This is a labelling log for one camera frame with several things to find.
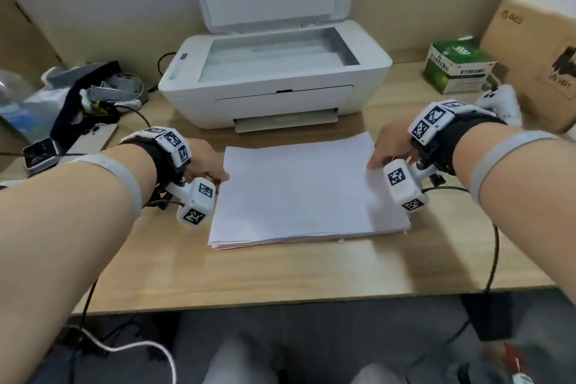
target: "gray wristband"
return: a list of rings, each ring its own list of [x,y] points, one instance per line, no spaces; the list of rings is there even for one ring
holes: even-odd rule
[[[555,139],[559,140],[559,137],[548,132],[541,130],[522,132],[517,134],[511,139],[501,142],[498,146],[493,148],[488,155],[476,166],[474,173],[472,173],[472,179],[470,182],[470,196],[474,199],[474,202],[480,205],[480,186],[484,181],[488,172],[506,155],[516,150],[520,146],[531,143],[537,140],[548,140]]]
[[[90,163],[102,167],[115,175],[130,191],[134,202],[136,218],[142,213],[142,192],[136,179],[122,164],[104,155],[84,155],[72,161],[73,163]]]

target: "person's left arm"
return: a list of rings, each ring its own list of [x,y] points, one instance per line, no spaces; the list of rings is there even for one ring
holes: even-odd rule
[[[210,145],[187,141],[187,177],[228,178]],[[100,154],[132,173],[143,203],[150,198],[156,169],[143,148]],[[90,163],[63,164],[0,191],[0,382],[25,382],[134,220],[125,184]]]

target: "gray floor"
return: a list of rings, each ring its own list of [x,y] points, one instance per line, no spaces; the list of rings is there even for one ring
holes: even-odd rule
[[[516,315],[523,315],[515,341],[543,348],[563,382],[574,382],[576,308],[556,290],[515,293],[514,308]],[[178,382],[200,384],[222,340],[246,333],[268,346],[282,346],[290,382],[348,384],[368,363],[400,369],[433,350],[431,358],[410,373],[410,381],[443,383],[449,365],[474,357],[480,346],[468,329],[450,349],[439,349],[465,318],[457,296],[187,311],[176,340]],[[115,317],[108,325],[125,319]],[[121,342],[132,340],[127,332]],[[67,383],[67,355],[51,355],[30,384]],[[169,371],[137,349],[106,359],[84,358],[76,383],[100,382],[168,383]]]

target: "qr code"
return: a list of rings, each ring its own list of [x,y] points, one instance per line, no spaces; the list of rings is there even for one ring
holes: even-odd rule
[[[188,161],[188,150],[186,149],[186,145],[183,144],[182,146],[180,146],[178,148],[178,155],[180,155],[180,161],[182,161],[182,163],[185,163],[186,161]]]
[[[199,224],[202,219],[206,217],[206,214],[196,211],[194,208],[190,208],[186,215],[184,216],[185,221],[189,221],[190,223],[197,225]]]
[[[411,200],[410,202],[406,202],[405,204],[402,204],[402,206],[404,208],[406,208],[408,211],[414,211],[416,208],[420,208],[421,206],[424,206],[424,204],[422,202],[420,202],[420,200],[414,199],[414,200]]]
[[[388,180],[390,181],[390,185],[396,185],[405,179],[406,176],[404,176],[404,172],[402,171],[402,169],[396,169],[388,174]]]
[[[174,146],[174,147],[176,147],[176,146],[178,146],[180,143],[182,143],[182,140],[180,140],[180,138],[179,138],[175,133],[173,133],[172,131],[165,133],[165,134],[163,135],[163,137],[164,137],[166,140],[168,140],[169,143],[170,143],[172,146]]]
[[[446,114],[446,112],[447,111],[444,111],[439,106],[435,106],[432,108],[432,111],[424,116],[424,118],[434,125],[438,120],[442,118],[444,114]]]
[[[466,105],[464,102],[460,102],[459,100],[451,100],[450,102],[444,102],[442,106],[446,108],[457,108],[458,106]]]
[[[162,127],[149,127],[148,129],[145,129],[144,132],[154,132],[155,134],[160,134],[162,132],[164,132],[166,129],[162,128]]]
[[[422,120],[420,120],[418,122],[418,125],[416,125],[416,127],[412,130],[412,135],[415,136],[417,139],[421,139],[422,135],[424,135],[426,131],[428,131],[429,127],[430,125],[427,125]]]
[[[200,184],[199,191],[208,197],[212,197],[212,189],[210,187],[208,187],[207,185]]]

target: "white printer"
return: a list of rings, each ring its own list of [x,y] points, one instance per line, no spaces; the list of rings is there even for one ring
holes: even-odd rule
[[[158,88],[200,128],[335,122],[361,110],[392,60],[352,0],[199,0],[212,35],[184,41]]]

